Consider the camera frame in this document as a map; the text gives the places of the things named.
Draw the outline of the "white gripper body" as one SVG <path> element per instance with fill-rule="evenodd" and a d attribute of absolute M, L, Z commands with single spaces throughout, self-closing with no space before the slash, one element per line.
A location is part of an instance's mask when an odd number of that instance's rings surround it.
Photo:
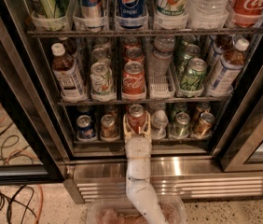
<path fill-rule="evenodd" d="M 128 159 L 148 159 L 151 156 L 151 140 L 134 135 L 125 142 L 125 152 Z"/>

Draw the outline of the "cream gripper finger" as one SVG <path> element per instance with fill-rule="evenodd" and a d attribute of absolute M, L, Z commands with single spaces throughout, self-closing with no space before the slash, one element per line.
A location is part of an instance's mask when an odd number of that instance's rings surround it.
<path fill-rule="evenodd" d="M 144 137 L 146 138 L 151 137 L 151 116 L 148 111 L 146 111 L 146 120 L 145 120 L 145 125 L 143 128 L 143 134 L 144 134 Z"/>
<path fill-rule="evenodd" d="M 124 139 L 128 140 L 132 137 L 132 130 L 127 120 L 127 116 L 123 116 L 123 132 L 124 132 Z"/>

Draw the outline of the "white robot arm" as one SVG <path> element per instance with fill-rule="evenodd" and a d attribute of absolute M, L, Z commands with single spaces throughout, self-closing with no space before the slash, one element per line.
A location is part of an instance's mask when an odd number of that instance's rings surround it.
<path fill-rule="evenodd" d="M 145 125 L 136 133 L 123 118 L 125 153 L 127 157 L 126 195 L 148 224 L 169 224 L 163 215 L 158 195 L 150 183 L 152 139 L 150 114 L 146 112 Z"/>

